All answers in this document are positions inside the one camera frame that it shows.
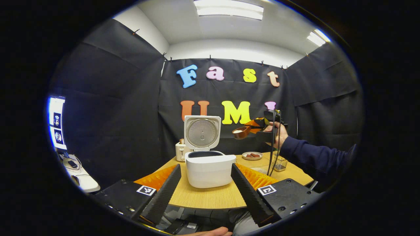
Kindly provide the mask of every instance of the monitor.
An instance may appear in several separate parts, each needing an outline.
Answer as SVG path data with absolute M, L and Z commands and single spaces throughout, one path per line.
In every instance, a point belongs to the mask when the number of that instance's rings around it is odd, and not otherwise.
M 51 141 L 57 150 L 63 152 L 67 152 L 63 131 L 63 106 L 65 101 L 65 96 L 51 94 L 48 96 L 47 102 L 48 126 L 50 129 Z

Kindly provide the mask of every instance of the navy sleeve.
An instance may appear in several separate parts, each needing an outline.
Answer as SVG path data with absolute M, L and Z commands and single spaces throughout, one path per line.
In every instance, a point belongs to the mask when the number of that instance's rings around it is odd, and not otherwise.
M 350 163 L 348 152 L 325 146 L 310 145 L 305 140 L 287 137 L 280 149 L 280 156 L 301 168 L 319 182 L 331 182 Z

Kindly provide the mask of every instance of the smartphone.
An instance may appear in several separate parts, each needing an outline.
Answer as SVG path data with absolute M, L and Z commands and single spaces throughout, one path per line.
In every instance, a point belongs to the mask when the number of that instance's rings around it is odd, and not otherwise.
M 74 163 L 74 161 L 70 160 L 68 161 L 68 163 L 73 167 L 73 168 L 77 168 L 76 163 Z

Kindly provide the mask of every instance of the desk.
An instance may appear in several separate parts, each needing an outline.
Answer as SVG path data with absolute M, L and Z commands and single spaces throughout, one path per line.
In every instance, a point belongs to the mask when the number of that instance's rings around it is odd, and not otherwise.
M 249 168 L 259 167 L 265 171 L 268 169 L 269 160 L 269 152 L 263 153 L 263 157 L 259 160 L 246 160 L 242 158 L 242 155 L 236 155 L 236 162 L 238 164 Z M 181 166 L 181 179 L 169 201 L 170 205 L 210 210 L 242 208 L 247 206 L 233 181 L 225 186 L 209 189 L 197 189 L 192 187 L 188 182 L 185 162 L 179 162 L 175 157 L 158 170 L 176 164 L 180 164 Z M 309 175 L 305 174 L 300 168 L 292 163 L 287 163 L 287 167 L 284 171 L 277 172 L 274 170 L 271 177 L 278 179 L 279 181 L 291 178 L 302 185 L 307 185 L 313 180 Z

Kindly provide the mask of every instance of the plate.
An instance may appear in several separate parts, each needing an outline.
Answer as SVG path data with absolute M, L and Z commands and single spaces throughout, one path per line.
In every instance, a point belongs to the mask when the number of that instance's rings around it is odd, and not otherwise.
M 251 154 L 251 153 L 258 154 L 260 156 L 259 157 L 247 157 L 247 155 L 248 154 Z M 242 153 L 242 157 L 244 159 L 247 159 L 247 160 L 259 160 L 259 159 L 261 159 L 263 157 L 263 154 L 260 153 L 260 152 L 244 152 L 244 153 Z

